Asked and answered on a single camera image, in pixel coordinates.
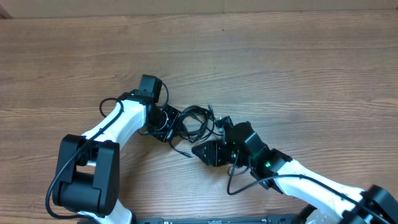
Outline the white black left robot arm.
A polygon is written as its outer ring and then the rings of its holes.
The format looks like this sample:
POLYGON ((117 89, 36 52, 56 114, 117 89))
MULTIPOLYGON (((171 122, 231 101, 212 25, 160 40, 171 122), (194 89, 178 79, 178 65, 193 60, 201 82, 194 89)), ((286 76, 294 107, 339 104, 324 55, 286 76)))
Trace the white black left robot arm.
POLYGON ((82 135, 66 135, 55 177, 45 198, 47 213, 80 223, 135 223, 136 216, 119 200, 120 151, 141 128, 162 142, 171 140, 177 111, 157 105, 166 85, 143 75, 139 87, 115 97, 102 122, 82 135))

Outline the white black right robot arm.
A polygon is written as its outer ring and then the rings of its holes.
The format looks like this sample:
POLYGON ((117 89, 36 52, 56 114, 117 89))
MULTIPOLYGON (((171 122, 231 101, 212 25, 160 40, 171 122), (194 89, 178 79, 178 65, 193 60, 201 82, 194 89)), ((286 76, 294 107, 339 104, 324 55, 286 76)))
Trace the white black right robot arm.
POLYGON ((255 185, 308 203, 295 218, 297 223, 320 221, 320 212, 335 223, 397 223, 397 200, 384 188, 368 190, 339 184, 307 169, 299 161, 270 149, 250 122, 221 124, 223 137, 199 144, 192 152, 206 165, 247 167, 255 182, 228 195, 239 194, 255 185))

